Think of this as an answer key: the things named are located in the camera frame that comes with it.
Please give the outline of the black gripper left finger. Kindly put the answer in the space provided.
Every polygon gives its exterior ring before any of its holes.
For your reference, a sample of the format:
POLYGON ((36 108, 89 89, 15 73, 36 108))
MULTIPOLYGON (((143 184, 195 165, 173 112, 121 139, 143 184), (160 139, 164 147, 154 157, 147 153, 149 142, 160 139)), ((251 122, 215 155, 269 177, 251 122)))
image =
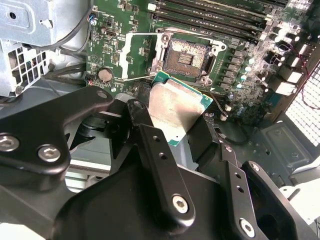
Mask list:
POLYGON ((144 209, 165 227, 189 227, 196 211, 163 132, 153 126, 147 107, 128 100, 120 114, 109 113, 112 96, 88 86, 2 118, 0 135, 0 208, 21 224, 53 222, 106 225, 108 211, 124 218, 130 201, 124 198, 126 167, 114 176, 68 197, 65 175, 76 148, 80 124, 102 113, 103 135, 111 140, 113 159, 138 162, 147 190, 144 209))

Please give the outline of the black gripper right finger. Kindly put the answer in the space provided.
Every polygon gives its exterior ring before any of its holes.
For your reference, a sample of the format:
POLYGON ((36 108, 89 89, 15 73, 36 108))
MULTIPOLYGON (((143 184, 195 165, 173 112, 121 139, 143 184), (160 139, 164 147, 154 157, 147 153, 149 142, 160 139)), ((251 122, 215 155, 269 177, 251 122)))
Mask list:
POLYGON ((217 181, 218 227, 224 240, 312 240, 314 231, 261 166, 238 164, 213 122, 200 116, 187 133, 197 171, 217 181))

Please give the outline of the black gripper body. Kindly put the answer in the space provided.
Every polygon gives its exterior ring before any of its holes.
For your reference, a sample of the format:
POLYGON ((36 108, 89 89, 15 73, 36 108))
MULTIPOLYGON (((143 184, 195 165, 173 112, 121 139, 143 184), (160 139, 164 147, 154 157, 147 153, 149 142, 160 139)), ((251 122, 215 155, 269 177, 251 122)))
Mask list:
POLYGON ((221 186, 181 169, 195 206, 194 223, 172 234, 156 217, 142 166, 135 161, 69 199, 56 217, 54 240, 232 240, 225 195, 221 186))

